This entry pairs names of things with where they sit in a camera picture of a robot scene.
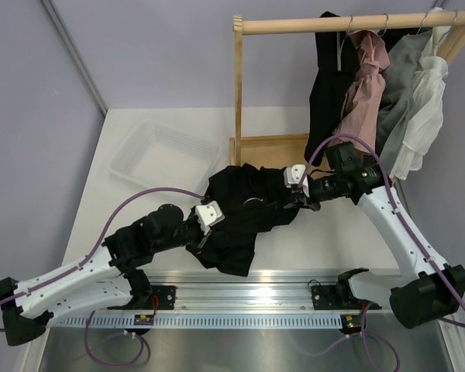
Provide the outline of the black pleated skirt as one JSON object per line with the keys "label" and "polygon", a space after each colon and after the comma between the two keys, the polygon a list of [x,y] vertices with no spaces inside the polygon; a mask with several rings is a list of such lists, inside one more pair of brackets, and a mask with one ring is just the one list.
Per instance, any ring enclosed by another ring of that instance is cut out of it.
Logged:
{"label": "black pleated skirt", "polygon": [[[299,209],[286,208],[289,190],[284,169],[228,166],[208,179],[204,202],[217,201],[225,218],[200,252],[191,253],[203,267],[246,277],[255,256],[257,235],[292,223]],[[262,202],[243,205],[248,198]]]}

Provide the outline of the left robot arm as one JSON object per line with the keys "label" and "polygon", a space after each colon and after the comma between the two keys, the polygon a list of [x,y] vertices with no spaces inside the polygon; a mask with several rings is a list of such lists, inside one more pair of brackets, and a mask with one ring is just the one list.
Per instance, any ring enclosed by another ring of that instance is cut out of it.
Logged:
{"label": "left robot arm", "polygon": [[26,281],[0,281],[6,342],[20,346],[78,313],[103,308],[138,309],[152,298],[141,269],[155,254],[191,244],[203,245],[225,218],[216,202],[195,206],[188,218],[175,205],[162,205],[104,238],[95,250]]}

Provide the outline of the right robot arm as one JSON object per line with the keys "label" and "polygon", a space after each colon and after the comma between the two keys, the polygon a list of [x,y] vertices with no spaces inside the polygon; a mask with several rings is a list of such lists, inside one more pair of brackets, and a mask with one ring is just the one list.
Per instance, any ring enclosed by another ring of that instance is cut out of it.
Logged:
{"label": "right robot arm", "polygon": [[401,206],[388,176],[378,162],[364,165],[351,142],[326,151],[332,174],[308,176],[296,164],[284,170],[284,183],[293,194],[292,208],[318,211],[322,202],[349,198],[374,224],[398,264],[401,276],[385,278],[365,268],[338,276],[336,297],[346,307],[360,301],[392,310],[407,329],[434,320],[446,321],[465,310],[465,269],[450,265],[419,231]]}

